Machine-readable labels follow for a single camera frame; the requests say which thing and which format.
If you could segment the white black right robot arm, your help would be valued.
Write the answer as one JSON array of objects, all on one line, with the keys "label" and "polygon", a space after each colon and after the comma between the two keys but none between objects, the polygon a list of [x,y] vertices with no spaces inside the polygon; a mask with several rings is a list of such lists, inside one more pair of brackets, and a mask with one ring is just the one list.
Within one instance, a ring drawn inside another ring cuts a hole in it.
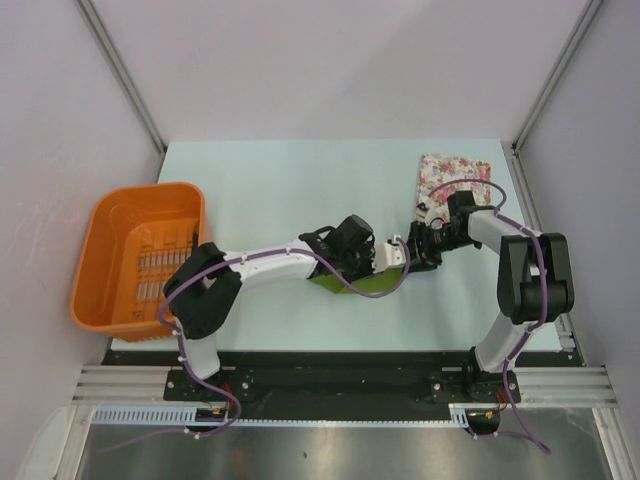
[{"label": "white black right robot arm", "polygon": [[410,271],[432,271],[442,254],[487,247],[499,257],[497,301],[500,313],[461,367],[461,389],[473,401],[487,401],[509,390],[510,371],[532,337],[569,312],[575,294],[566,237],[539,233],[506,217],[493,206],[479,206],[469,190],[447,198],[449,217],[434,227],[425,217],[411,223]]}]

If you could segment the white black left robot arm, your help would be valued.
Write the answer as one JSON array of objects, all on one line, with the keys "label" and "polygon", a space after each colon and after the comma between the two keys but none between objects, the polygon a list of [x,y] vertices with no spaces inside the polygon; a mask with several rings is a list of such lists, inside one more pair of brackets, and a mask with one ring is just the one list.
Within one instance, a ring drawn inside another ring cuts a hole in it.
[{"label": "white black left robot arm", "polygon": [[281,280],[355,281],[373,273],[375,235],[357,215],[270,249],[224,251],[213,242],[195,246],[163,286],[167,309],[176,318],[181,357],[189,365],[186,387],[197,398],[221,387],[216,332],[239,295]]}]

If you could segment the green paper napkin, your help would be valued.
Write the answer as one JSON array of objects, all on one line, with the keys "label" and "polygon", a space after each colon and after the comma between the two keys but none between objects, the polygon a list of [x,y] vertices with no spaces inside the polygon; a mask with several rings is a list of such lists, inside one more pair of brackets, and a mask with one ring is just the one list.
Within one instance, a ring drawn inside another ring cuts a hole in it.
[{"label": "green paper napkin", "polygon": [[[396,287],[402,275],[401,269],[389,269],[366,278],[350,281],[350,285],[369,296],[387,294]],[[353,289],[340,281],[334,274],[318,276],[312,278],[310,282],[332,294],[355,294]]]}]

